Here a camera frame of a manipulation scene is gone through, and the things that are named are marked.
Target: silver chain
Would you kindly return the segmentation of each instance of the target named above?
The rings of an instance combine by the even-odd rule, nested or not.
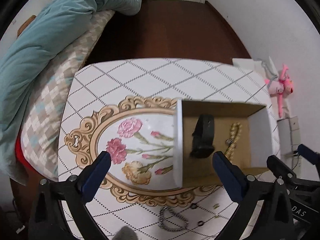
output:
[[[177,217],[179,218],[180,220],[182,220],[184,222],[184,226],[179,226],[178,228],[169,228],[168,226],[166,226],[164,224],[164,211],[169,211],[174,217]],[[169,231],[169,232],[180,232],[182,230],[186,230],[188,229],[188,225],[189,225],[189,220],[186,219],[184,216],[180,215],[179,213],[175,212],[171,207],[163,207],[161,208],[160,210],[160,213],[159,213],[159,227],[161,229],[164,229],[166,231]]]

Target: stuffed toy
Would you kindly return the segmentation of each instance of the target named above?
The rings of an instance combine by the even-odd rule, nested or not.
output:
[[[265,83],[267,84],[268,91],[270,95],[277,95],[278,96],[278,110],[279,110],[279,117],[282,118],[282,99],[283,95],[289,95],[293,93],[293,82],[290,80],[290,77],[287,73],[289,68],[287,65],[283,64],[282,73],[278,79],[269,80],[265,79]]]

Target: screw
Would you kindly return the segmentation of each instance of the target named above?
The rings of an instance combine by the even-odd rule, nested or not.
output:
[[[283,179],[277,179],[277,182],[278,182],[280,185],[283,185],[283,184],[284,184]]]
[[[47,183],[47,180],[46,180],[46,179],[41,179],[40,185],[44,185],[44,184],[46,184],[46,183]]]
[[[247,176],[247,180],[248,180],[248,181],[255,181],[255,179],[256,179],[256,178],[255,178],[255,176],[253,176],[253,175],[248,175],[248,176]]]
[[[70,181],[75,181],[77,178],[78,178],[77,175],[71,175],[71,176],[68,178],[68,180],[70,180]]]

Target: pink carnation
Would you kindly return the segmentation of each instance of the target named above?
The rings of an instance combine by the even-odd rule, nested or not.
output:
[[[118,134],[120,137],[130,138],[134,133],[141,129],[142,122],[140,119],[131,118],[124,120],[118,128]]]
[[[110,153],[113,164],[120,164],[127,156],[126,145],[121,143],[121,139],[114,138],[107,143],[107,152]]]
[[[142,155],[142,158],[144,158],[144,159],[148,159],[149,157],[150,157],[149,154],[143,154],[143,155]]]
[[[159,137],[160,133],[157,131],[152,131],[150,135],[153,137]]]
[[[158,169],[155,171],[156,175],[161,175],[164,172],[164,169]]]

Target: checkered bedding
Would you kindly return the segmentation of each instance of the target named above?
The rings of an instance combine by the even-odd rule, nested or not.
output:
[[[112,10],[93,14],[88,31],[53,58],[35,80],[21,125],[21,148],[31,166],[49,179],[58,180],[59,127],[72,80],[113,14]]]

